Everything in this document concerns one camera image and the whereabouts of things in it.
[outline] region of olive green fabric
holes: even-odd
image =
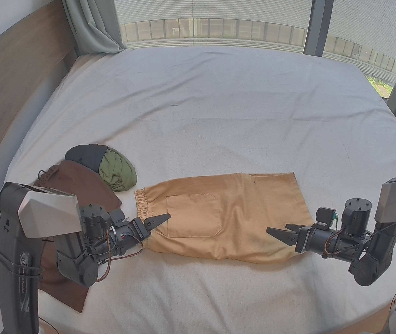
[[[104,154],[99,175],[115,192],[128,191],[137,181],[135,168],[130,161],[112,148],[108,148]]]

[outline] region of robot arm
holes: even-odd
[[[339,231],[330,229],[337,217],[334,209],[319,208],[312,226],[286,224],[289,230],[267,228],[278,240],[295,245],[295,251],[311,251],[323,258],[350,262],[348,271],[361,286],[369,286],[390,266],[396,243],[396,178],[382,185],[376,209],[374,232],[366,230],[371,202],[352,198],[346,201]],[[381,333],[396,333],[387,322]]]
[[[79,209],[77,197],[55,189],[5,183],[0,192],[0,310],[4,334],[38,334],[42,238],[53,237],[60,273],[91,286],[98,266],[147,239],[170,218],[125,219],[101,205]]]

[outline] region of bed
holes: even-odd
[[[177,177],[293,171],[314,217],[321,206],[341,212],[355,196],[376,204],[381,184],[396,176],[396,119],[357,67],[254,48],[81,56],[6,180],[32,183],[87,143],[109,145],[134,164],[136,186],[117,193],[130,217],[133,190]],[[313,253],[257,265],[145,250],[112,263],[82,314],[44,292],[39,312],[66,334],[331,333],[391,301],[396,246],[392,265],[369,287],[347,270]]]

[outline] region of khaki pants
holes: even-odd
[[[137,190],[135,198],[142,220],[171,215],[146,240],[160,253],[282,262],[297,253],[266,228],[313,223],[293,173],[181,178]]]

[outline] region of headboard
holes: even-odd
[[[73,54],[74,47],[61,0],[43,6],[0,35],[0,144],[39,85]],[[3,182],[5,174],[0,172],[1,177]]]

